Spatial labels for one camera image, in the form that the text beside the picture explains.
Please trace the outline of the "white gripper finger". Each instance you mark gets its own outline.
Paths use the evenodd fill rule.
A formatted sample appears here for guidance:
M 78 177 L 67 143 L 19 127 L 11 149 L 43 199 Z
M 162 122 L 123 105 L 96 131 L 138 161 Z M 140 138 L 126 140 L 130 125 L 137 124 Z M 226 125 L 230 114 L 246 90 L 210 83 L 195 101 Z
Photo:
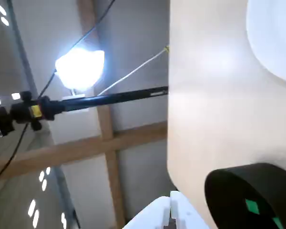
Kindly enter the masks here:
M 207 229 L 208 225 L 179 191 L 170 192 L 171 218 L 177 229 Z
M 170 198 L 159 197 L 141 210 L 123 229 L 163 229 L 169 225 Z

